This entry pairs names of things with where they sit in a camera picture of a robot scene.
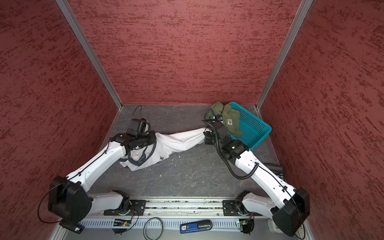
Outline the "white tank top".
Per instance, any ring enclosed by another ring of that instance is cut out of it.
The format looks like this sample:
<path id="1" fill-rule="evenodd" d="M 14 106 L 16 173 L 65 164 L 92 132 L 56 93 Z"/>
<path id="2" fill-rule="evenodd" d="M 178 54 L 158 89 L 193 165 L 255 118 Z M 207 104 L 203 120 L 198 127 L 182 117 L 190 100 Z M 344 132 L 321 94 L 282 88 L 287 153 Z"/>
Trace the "white tank top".
<path id="1" fill-rule="evenodd" d="M 141 170 L 161 162 L 172 154 L 187 151 L 205 140 L 204 128 L 164 135 L 155 133 L 156 142 L 143 149 L 132 150 L 119 160 L 124 168 Z"/>

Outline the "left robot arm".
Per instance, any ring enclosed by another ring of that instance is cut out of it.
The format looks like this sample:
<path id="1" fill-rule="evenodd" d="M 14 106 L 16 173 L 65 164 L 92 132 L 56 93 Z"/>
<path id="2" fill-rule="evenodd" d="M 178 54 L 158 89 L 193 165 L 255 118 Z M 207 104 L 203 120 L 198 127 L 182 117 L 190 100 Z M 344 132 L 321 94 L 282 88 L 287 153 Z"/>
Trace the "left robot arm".
<path id="1" fill-rule="evenodd" d="M 122 191 L 88 195 L 96 180 L 115 162 L 127 157 L 132 150 L 143 150 L 156 144 L 155 132 L 132 135 L 117 134 L 83 166 L 66 177 L 56 176 L 50 183 L 48 211 L 64 223 L 77 224 L 89 214 L 105 210 L 118 215 L 132 214 L 130 197 Z"/>

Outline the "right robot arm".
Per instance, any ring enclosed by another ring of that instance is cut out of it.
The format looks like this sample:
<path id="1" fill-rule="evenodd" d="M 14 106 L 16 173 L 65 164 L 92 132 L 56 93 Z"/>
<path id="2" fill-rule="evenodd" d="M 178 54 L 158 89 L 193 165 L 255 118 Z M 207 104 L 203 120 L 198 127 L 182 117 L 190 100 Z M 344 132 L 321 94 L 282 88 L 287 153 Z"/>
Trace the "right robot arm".
<path id="1" fill-rule="evenodd" d="M 243 191 L 238 199 L 250 213 L 273 220 L 287 236 L 298 236 L 305 230 L 310 215 L 310 195 L 304 188 L 296 189 L 268 169 L 240 140 L 233 140 L 224 124 L 218 120 L 203 120 L 208 145 L 213 145 L 230 173 L 238 180 L 252 179 L 268 195 L 259 197 Z"/>

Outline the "green tank top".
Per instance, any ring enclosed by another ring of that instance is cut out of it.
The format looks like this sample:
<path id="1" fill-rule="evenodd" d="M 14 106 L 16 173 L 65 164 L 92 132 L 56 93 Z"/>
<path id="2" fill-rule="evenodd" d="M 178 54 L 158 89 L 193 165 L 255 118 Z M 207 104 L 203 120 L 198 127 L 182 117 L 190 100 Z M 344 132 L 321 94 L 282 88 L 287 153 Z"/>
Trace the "green tank top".
<path id="1" fill-rule="evenodd" d="M 223 105 L 221 102 L 216 102 L 205 113 L 205 119 L 215 119 L 223 122 L 227 131 L 234 137 L 240 137 L 242 131 L 240 130 L 241 113 L 233 109 L 230 104 Z"/>

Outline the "teal plastic basket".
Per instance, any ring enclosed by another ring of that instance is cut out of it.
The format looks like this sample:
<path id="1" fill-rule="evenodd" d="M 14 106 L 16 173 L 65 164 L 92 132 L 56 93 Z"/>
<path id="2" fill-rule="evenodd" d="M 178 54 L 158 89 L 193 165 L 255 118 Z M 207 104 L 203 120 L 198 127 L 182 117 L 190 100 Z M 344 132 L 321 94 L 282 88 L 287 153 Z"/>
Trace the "teal plastic basket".
<path id="1" fill-rule="evenodd" d="M 234 140 L 242 141 L 250 150 L 256 148 L 272 131 L 272 127 L 252 114 L 246 108 L 236 102 L 229 103 L 233 109 L 240 111 L 240 130 L 243 132 L 240 137 L 229 135 Z"/>

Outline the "left circuit board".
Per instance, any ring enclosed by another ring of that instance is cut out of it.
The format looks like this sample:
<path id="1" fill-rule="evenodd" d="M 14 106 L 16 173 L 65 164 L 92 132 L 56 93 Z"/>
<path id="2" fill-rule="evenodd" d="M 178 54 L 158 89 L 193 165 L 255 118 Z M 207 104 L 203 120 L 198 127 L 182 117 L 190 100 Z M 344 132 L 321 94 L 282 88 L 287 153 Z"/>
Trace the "left circuit board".
<path id="1" fill-rule="evenodd" d="M 115 235 L 122 235 L 133 226 L 132 220 L 115 219 L 112 225 L 112 231 Z"/>

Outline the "circuit board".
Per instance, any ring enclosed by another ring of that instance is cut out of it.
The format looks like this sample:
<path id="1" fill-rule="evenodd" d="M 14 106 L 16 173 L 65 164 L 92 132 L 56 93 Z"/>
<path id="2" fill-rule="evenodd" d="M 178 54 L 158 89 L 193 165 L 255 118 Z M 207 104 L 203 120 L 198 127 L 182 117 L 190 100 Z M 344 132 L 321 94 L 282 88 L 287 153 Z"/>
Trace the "circuit board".
<path id="1" fill-rule="evenodd" d="M 239 220 L 239 230 L 243 234 L 250 235 L 251 232 L 254 230 L 255 222 L 253 219 L 247 219 L 247 220 Z"/>
<path id="2" fill-rule="evenodd" d="M 112 225 L 112 231 L 115 235 L 122 235 L 133 226 L 132 220 L 115 219 Z"/>

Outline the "right circuit board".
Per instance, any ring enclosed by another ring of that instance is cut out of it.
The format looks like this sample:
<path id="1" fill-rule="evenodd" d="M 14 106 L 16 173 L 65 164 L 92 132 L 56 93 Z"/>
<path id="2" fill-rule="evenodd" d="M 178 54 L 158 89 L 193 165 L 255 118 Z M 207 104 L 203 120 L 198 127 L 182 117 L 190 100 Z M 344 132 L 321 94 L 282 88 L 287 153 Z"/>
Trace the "right circuit board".
<path id="1" fill-rule="evenodd" d="M 250 235 L 251 232 L 254 230 L 255 222 L 253 219 L 247 219 L 247 220 L 239 220 L 239 230 L 243 234 Z"/>

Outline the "black box device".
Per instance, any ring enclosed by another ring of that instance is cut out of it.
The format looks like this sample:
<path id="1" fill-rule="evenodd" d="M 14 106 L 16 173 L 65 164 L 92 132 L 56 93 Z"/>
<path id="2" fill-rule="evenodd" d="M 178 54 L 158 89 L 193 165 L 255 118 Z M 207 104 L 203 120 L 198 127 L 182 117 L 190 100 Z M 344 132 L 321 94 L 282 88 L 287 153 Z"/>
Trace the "black box device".
<path id="1" fill-rule="evenodd" d="M 73 233 L 81 234 L 85 227 L 79 224 L 73 224 L 66 220 L 61 220 L 59 225 L 67 230 L 70 230 Z"/>

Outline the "left corner aluminium post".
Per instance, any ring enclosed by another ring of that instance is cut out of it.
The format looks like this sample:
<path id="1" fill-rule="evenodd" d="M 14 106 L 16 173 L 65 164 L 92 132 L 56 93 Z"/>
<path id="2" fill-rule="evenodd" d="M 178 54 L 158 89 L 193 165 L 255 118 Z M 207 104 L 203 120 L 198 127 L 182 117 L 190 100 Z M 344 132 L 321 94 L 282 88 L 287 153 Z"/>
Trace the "left corner aluminium post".
<path id="1" fill-rule="evenodd" d="M 117 108 L 119 110 L 121 110 L 123 108 L 124 104 L 121 101 L 120 97 L 118 96 L 115 88 L 113 87 L 113 84 L 112 84 L 110 78 L 108 77 L 108 75 L 107 75 L 106 71 L 104 70 L 98 56 L 96 55 L 95 51 L 93 50 L 91 43 L 89 42 L 83 29 L 81 28 L 80 23 L 76 19 L 75 14 L 72 11 L 68 1 L 56 0 L 56 3 L 59 6 L 64 17 L 66 18 L 67 22 L 69 23 L 71 29 L 73 30 L 73 32 L 74 32 L 75 36 L 77 37 L 78 41 L 80 42 L 81 46 L 83 47 L 85 53 L 87 54 L 89 60 L 91 61 L 92 65 L 93 65 L 93 67 L 95 68 L 99 77 L 101 78 L 102 82 L 104 83 L 108 93 L 112 97 Z"/>

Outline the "corner aluminium post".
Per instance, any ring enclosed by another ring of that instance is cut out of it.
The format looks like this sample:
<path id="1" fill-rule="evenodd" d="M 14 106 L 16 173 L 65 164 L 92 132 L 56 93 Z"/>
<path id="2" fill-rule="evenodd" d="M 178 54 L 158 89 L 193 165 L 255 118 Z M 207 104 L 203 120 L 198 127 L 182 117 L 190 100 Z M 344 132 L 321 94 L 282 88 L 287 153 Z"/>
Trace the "corner aluminium post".
<path id="1" fill-rule="evenodd" d="M 67 22 L 69 23 L 71 29 L 73 30 L 73 32 L 74 32 L 75 36 L 77 37 L 78 41 L 80 42 L 81 46 L 83 47 L 85 53 L 87 54 L 89 60 L 91 61 L 92 65 L 93 65 L 93 67 L 95 68 L 99 77 L 101 78 L 102 82 L 104 83 L 108 93 L 112 97 L 117 108 L 119 110 L 121 110 L 123 108 L 124 104 L 121 101 L 120 97 L 118 96 L 115 88 L 113 87 L 113 84 L 112 84 L 110 78 L 108 77 L 108 75 L 107 75 L 106 71 L 104 70 L 98 56 L 96 55 L 95 51 L 93 50 L 91 43 L 89 42 L 83 29 L 81 28 L 80 23 L 76 19 L 75 14 L 72 11 L 68 1 L 56 0 L 56 3 L 59 6 L 64 17 L 66 18 Z"/>
<path id="2" fill-rule="evenodd" d="M 298 11 L 293 19 L 293 22 L 290 26 L 290 29 L 286 35 L 286 38 L 283 42 L 283 45 L 279 51 L 279 54 L 277 56 L 277 59 L 275 61 L 275 64 L 270 72 L 270 75 L 266 81 L 265 87 L 256 103 L 256 111 L 259 112 L 263 106 L 264 101 L 267 98 L 267 95 L 280 71 L 280 68 L 282 67 L 284 60 L 287 56 L 287 54 L 290 51 L 290 48 L 300 30 L 301 25 L 304 22 L 304 19 L 313 3 L 313 0 L 302 0 L 301 4 L 299 5 Z"/>

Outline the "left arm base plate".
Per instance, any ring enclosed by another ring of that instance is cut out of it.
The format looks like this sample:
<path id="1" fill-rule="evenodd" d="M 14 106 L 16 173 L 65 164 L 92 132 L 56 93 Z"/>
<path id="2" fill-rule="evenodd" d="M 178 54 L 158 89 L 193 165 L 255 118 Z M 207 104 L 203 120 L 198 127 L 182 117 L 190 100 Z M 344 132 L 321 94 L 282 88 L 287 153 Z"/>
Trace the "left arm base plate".
<path id="1" fill-rule="evenodd" d="M 118 209 L 120 216 L 142 216 L 146 207 L 145 200 L 124 200 Z"/>

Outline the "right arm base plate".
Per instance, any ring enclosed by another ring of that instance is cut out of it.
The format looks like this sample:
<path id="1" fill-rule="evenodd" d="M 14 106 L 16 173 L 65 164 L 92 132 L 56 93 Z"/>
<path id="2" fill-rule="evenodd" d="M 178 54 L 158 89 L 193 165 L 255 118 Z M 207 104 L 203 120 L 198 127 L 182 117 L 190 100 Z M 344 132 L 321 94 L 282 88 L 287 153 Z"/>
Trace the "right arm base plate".
<path id="1" fill-rule="evenodd" d="M 222 204 L 224 216 L 240 216 L 243 214 L 242 205 L 240 201 L 223 200 Z"/>

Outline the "aluminium rail frame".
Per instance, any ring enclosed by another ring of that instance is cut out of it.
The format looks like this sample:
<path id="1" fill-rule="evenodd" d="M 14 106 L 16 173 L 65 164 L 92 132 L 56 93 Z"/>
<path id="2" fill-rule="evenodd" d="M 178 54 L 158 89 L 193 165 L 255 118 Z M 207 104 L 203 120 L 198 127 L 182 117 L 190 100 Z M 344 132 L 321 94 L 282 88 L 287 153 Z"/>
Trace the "aluminium rail frame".
<path id="1" fill-rule="evenodd" d="M 253 219 L 255 222 L 264 219 L 268 223 L 271 233 L 284 234 L 273 222 L 272 219 L 261 214 L 247 212 L 242 206 L 243 214 L 240 216 L 224 216 L 223 198 L 142 198 L 137 200 L 147 201 L 144 214 L 142 216 L 120 216 L 117 211 L 105 210 L 89 214 L 78 224 L 87 229 L 112 229 L 115 219 L 132 220 L 133 226 L 130 230 L 155 230 L 160 234 L 164 230 L 180 231 L 180 225 L 185 223 L 211 220 L 213 222 L 212 231 L 239 231 L 239 220 Z M 297 237 L 301 240 L 311 239 L 310 233 L 306 230 L 300 231 Z"/>

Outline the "right corner aluminium post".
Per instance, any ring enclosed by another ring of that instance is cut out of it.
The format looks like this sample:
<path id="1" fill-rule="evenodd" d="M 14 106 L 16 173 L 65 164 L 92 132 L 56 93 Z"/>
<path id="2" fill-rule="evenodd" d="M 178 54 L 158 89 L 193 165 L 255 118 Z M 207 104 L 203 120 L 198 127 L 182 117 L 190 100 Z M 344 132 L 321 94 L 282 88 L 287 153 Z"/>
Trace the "right corner aluminium post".
<path id="1" fill-rule="evenodd" d="M 264 101 L 267 98 L 267 95 L 280 71 L 280 68 L 282 67 L 284 60 L 287 56 L 287 54 L 290 51 L 290 48 L 300 30 L 301 25 L 304 22 L 304 19 L 313 3 L 313 0 L 302 0 L 301 4 L 299 5 L 298 11 L 293 19 L 293 22 L 290 26 L 290 29 L 286 35 L 286 38 L 283 42 L 283 45 L 279 51 L 279 54 L 277 56 L 277 59 L 275 61 L 275 64 L 270 72 L 270 75 L 266 81 L 265 87 L 256 103 L 256 111 L 259 112 L 263 106 Z"/>

